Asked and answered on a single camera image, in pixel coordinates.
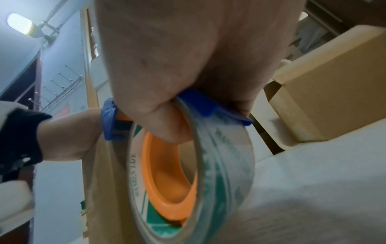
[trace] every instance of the clear packing tape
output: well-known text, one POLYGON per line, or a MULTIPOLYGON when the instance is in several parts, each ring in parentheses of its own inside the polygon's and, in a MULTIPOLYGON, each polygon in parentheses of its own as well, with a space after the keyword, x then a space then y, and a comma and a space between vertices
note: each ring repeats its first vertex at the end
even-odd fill
POLYGON ((150 201, 143 172, 147 133, 138 124, 132 127, 127 157, 129 198, 147 243, 207 242, 250 191, 255 173, 253 148, 245 129, 250 121, 207 99, 192 90, 175 99, 191 128, 196 156, 195 202, 190 216, 180 223, 167 221, 150 201))

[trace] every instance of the wall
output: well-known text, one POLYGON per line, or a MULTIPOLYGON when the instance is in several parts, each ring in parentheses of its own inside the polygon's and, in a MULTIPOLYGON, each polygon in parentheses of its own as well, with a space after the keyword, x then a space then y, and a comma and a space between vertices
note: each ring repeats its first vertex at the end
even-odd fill
MULTIPOLYGON (((62 27, 55 43, 44 50, 42 87, 47 86, 59 94, 62 91, 61 88, 52 84, 50 79, 63 86, 69 85, 57 73, 61 72, 72 79, 75 79, 76 75, 67 70, 64 65, 68 65, 79 75, 84 75, 80 23, 80 13, 77 12, 62 27)), ((49 100, 54 98, 54 95, 44 88, 41 95, 49 100)), ((53 106, 48 113, 55 114, 67 103, 70 105, 70 113, 87 109, 84 81, 53 106)), ((33 243, 66 244, 82 235, 80 202, 84 199, 84 192, 80 161, 38 164, 34 191, 36 214, 33 243)))

